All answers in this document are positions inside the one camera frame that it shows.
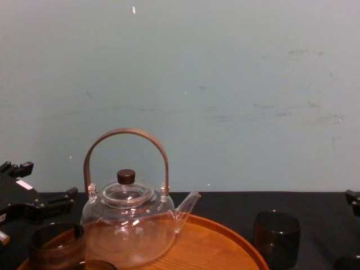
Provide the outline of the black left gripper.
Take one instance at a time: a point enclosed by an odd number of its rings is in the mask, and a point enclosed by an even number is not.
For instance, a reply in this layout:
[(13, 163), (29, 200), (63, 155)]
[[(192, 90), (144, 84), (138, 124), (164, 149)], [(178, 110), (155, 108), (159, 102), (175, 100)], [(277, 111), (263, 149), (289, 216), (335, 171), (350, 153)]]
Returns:
[(31, 175), (33, 168), (31, 161), (20, 165), (9, 161), (1, 164), (1, 224), (16, 220), (40, 223), (71, 211), (78, 189), (73, 187), (46, 199), (30, 184), (17, 179)]

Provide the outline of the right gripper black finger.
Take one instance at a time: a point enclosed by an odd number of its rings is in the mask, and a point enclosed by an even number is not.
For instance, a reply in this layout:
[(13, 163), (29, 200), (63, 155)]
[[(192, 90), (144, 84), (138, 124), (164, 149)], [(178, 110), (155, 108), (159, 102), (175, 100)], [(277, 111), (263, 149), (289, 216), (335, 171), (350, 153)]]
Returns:
[(347, 204), (352, 207), (353, 213), (356, 217), (360, 216), (360, 207), (359, 207), (359, 192), (346, 190), (345, 197)]

